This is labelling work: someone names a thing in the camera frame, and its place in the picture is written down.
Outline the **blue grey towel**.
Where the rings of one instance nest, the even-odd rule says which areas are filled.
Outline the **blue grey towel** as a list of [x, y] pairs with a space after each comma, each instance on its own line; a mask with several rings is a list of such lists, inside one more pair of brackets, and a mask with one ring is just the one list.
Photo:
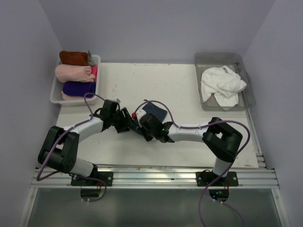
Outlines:
[[[140, 107], [138, 107], [139, 109], [143, 109], [147, 114], [152, 114], [153, 116], [155, 116], [159, 121], [163, 121], [166, 116], [167, 116], [167, 111], [156, 106], [155, 104], [153, 104], [152, 102], [150, 102], [147, 99], [144, 99], [144, 102], [146, 102], [146, 104], [140, 104]], [[132, 117], [132, 121], [131, 121], [131, 125], [129, 126], [129, 129], [133, 132], [136, 132], [139, 135], [143, 136], [143, 132], [141, 132], [141, 127], [139, 127], [138, 121], [136, 119], [134, 119]]]

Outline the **brown rust towel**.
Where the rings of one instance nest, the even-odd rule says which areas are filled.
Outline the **brown rust towel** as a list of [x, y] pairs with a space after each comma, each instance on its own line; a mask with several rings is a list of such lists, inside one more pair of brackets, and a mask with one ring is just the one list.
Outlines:
[[76, 66], [88, 66], [89, 56], [86, 52], [70, 52], [61, 51], [59, 53], [62, 64], [76, 65]]

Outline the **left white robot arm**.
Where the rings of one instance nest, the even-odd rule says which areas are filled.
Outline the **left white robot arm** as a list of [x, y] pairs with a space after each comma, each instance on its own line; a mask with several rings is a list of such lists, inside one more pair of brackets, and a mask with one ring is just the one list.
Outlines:
[[81, 177], [85, 184], [92, 186], [98, 181], [98, 168], [95, 164], [78, 158], [78, 146], [90, 136], [114, 127], [117, 133], [129, 131], [131, 116], [126, 108], [120, 108], [117, 101], [105, 100], [103, 106], [91, 112], [88, 119], [72, 126], [53, 126], [43, 142], [38, 155], [41, 164], [36, 177], [41, 181], [45, 167], [56, 173], [65, 173]]

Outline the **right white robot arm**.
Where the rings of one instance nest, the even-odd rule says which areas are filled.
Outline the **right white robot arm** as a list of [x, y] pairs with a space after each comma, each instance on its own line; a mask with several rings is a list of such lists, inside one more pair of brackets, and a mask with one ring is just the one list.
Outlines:
[[162, 143], [191, 141], [204, 143], [216, 156], [211, 173], [215, 185], [223, 185], [228, 180], [227, 168], [235, 161], [243, 135], [218, 117], [208, 124], [175, 126], [173, 122], [162, 123], [154, 115], [144, 110], [136, 112], [139, 127], [149, 136]]

